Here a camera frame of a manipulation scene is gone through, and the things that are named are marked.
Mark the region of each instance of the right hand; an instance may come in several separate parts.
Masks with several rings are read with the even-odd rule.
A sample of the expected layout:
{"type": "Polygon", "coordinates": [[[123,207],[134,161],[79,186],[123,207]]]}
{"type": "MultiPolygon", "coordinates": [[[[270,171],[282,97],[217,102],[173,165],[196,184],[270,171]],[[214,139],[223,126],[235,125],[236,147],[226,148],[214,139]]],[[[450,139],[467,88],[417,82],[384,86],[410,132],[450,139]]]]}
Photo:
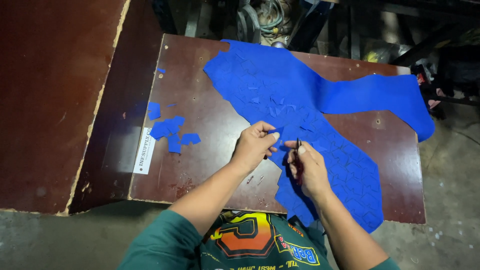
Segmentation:
{"type": "MultiPolygon", "coordinates": [[[[286,141],[285,146],[291,148],[288,153],[288,163],[293,178],[297,179],[297,168],[293,164],[295,160],[295,148],[297,141],[286,141]]],[[[311,199],[324,200],[332,193],[328,181],[327,168],[323,156],[317,152],[309,143],[302,142],[298,149],[300,161],[303,164],[302,192],[311,199]]]]}

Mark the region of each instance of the hand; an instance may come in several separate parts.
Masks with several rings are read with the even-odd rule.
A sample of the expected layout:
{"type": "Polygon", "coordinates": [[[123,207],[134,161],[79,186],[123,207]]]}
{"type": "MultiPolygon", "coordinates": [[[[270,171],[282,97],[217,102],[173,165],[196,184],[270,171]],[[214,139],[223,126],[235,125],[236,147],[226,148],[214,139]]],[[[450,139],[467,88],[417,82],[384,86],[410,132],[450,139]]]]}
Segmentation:
{"type": "MultiPolygon", "coordinates": [[[[293,164],[297,141],[286,141],[285,146],[291,148],[287,161],[293,178],[297,179],[297,168],[293,164]]],[[[332,188],[328,181],[323,156],[307,142],[302,142],[302,145],[298,149],[298,155],[300,162],[303,164],[303,173],[301,175],[302,192],[311,199],[324,200],[328,194],[332,193],[332,188]]]]}
{"type": "Polygon", "coordinates": [[[269,130],[274,129],[272,125],[260,121],[241,132],[230,163],[240,168],[241,172],[246,174],[245,177],[257,168],[265,156],[270,157],[272,152],[277,151],[272,145],[280,134],[268,134],[269,130]]]}

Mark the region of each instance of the fingernail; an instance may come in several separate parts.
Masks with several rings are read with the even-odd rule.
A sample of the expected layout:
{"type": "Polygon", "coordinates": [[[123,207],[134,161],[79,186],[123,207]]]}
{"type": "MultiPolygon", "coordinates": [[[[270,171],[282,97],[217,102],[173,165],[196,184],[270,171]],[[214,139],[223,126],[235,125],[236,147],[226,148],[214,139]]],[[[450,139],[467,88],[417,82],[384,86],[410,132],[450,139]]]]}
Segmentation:
{"type": "Polygon", "coordinates": [[[305,149],[305,146],[302,145],[299,147],[299,154],[303,154],[305,153],[305,151],[307,151],[307,149],[305,149]]]}

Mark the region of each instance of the person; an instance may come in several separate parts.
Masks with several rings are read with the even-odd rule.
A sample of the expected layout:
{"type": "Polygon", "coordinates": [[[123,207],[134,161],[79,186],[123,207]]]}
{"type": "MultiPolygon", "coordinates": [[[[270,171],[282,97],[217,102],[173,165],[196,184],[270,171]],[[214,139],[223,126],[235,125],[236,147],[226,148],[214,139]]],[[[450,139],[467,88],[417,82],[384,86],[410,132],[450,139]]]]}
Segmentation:
{"type": "Polygon", "coordinates": [[[260,121],[242,131],[230,162],[162,211],[132,242],[119,269],[326,270],[331,267],[324,232],[340,269],[398,269],[333,193],[322,155],[306,142],[298,150],[296,141],[284,145],[291,148],[288,163],[294,178],[298,152],[301,189],[314,203],[324,232],[318,223],[304,227],[284,215],[221,213],[240,183],[277,151],[273,144],[279,133],[268,134],[274,129],[260,121]]]}

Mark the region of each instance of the tabletop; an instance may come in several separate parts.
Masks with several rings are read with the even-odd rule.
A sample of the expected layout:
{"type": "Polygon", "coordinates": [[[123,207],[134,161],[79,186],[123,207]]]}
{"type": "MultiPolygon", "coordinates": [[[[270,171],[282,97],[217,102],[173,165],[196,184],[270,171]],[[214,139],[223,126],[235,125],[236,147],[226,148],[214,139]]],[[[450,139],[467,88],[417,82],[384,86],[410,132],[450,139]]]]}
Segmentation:
{"type": "MultiPolygon", "coordinates": [[[[134,173],[128,199],[173,203],[224,166],[233,153],[240,132],[250,124],[222,99],[203,72],[218,52],[228,51],[226,42],[164,35],[150,101],[161,104],[160,119],[185,117],[179,135],[198,133],[202,142],[182,146],[181,154],[169,153],[166,138],[156,142],[148,174],[134,173]]],[[[331,80],[354,80],[369,74],[409,74],[405,67],[292,52],[299,60],[331,80]]],[[[390,111],[325,114],[346,139],[367,153],[377,164],[388,221],[425,223],[423,184],[417,135],[390,111]]],[[[144,127],[154,121],[145,118],[144,127]]],[[[240,184],[228,209],[273,213],[286,210],[275,200],[281,169],[270,160],[240,184]]]]}

